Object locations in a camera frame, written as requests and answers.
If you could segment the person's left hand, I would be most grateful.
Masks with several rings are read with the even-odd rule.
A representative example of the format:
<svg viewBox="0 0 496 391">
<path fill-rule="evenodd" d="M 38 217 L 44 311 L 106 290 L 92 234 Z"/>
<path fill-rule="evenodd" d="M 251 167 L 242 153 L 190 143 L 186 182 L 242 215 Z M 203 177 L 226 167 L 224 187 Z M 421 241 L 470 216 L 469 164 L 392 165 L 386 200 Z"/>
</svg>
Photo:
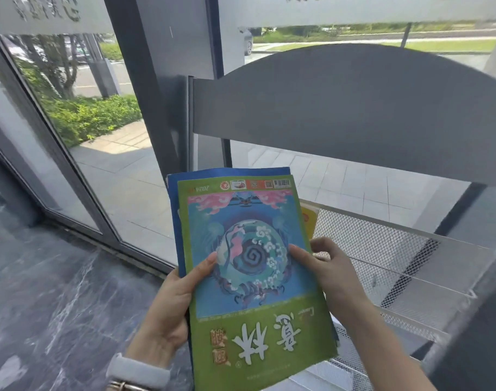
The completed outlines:
<svg viewBox="0 0 496 391">
<path fill-rule="evenodd" d="M 194 290 L 180 290 L 179 268 L 162 283 L 125 357 L 154 367 L 168 368 L 188 339 L 186 312 Z"/>
</svg>

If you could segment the person's right hand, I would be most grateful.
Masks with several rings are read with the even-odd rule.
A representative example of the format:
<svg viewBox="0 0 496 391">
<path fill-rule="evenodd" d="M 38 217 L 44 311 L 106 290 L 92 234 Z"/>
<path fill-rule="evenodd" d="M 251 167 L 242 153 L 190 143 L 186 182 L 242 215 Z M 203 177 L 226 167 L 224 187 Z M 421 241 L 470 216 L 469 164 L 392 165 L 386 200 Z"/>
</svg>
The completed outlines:
<svg viewBox="0 0 496 391">
<path fill-rule="evenodd" d="M 310 241 L 311 254 L 325 262 L 325 287 L 321 287 L 330 313 L 345 327 L 364 321 L 379 321 L 380 313 L 367 297 L 349 258 L 328 237 Z"/>
</svg>

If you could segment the person's right forearm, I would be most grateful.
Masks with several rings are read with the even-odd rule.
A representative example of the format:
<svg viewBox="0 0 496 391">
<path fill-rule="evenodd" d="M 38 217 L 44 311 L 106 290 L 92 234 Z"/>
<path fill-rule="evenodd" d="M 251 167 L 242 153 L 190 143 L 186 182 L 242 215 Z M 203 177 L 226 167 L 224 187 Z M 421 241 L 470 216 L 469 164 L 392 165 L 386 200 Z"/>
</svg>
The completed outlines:
<svg viewBox="0 0 496 391">
<path fill-rule="evenodd" d="M 437 391 L 374 305 L 358 304 L 336 318 L 351 337 L 375 391 Z"/>
</svg>

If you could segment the yellow magazine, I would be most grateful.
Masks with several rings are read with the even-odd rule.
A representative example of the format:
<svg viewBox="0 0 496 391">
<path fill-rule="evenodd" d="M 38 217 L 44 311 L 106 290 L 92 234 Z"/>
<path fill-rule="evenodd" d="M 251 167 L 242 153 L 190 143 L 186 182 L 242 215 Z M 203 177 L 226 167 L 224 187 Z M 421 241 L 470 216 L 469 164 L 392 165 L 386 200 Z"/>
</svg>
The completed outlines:
<svg viewBox="0 0 496 391">
<path fill-rule="evenodd" d="M 319 207 L 301 201 L 301 211 L 303 214 L 306 235 L 308 239 L 314 238 L 316 224 L 319 215 Z"/>
</svg>

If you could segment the grey metal rack header panel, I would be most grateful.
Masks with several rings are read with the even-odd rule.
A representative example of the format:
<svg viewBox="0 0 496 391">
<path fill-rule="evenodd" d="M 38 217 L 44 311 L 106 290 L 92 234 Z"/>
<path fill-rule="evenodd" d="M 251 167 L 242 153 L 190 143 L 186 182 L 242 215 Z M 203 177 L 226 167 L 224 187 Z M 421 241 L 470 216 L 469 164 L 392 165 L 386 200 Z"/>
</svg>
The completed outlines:
<svg viewBox="0 0 496 391">
<path fill-rule="evenodd" d="M 496 187 L 496 78 L 376 44 L 278 52 L 189 77 L 194 133 Z"/>
</svg>

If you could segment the green shrubs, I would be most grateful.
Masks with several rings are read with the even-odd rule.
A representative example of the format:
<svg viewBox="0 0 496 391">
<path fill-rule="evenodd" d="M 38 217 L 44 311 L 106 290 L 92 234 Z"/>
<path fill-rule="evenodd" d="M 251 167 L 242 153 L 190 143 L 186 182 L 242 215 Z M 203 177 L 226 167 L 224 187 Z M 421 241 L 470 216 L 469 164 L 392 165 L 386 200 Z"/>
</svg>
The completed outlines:
<svg viewBox="0 0 496 391">
<path fill-rule="evenodd" d="M 139 121 L 133 94 L 76 95 L 74 85 L 89 51 L 81 34 L 8 35 L 6 46 L 38 103 L 67 147 Z"/>
</svg>

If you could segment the dark door frame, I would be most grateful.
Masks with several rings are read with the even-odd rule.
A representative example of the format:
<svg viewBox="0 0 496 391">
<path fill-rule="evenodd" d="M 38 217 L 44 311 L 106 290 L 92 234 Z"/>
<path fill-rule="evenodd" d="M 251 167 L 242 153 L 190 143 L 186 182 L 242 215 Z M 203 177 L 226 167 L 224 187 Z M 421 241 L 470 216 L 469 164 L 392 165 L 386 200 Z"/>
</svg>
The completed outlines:
<svg viewBox="0 0 496 391">
<path fill-rule="evenodd" d="M 44 216 L 163 273 L 189 78 L 217 78 L 218 0 L 0 0 L 0 162 Z"/>
</svg>

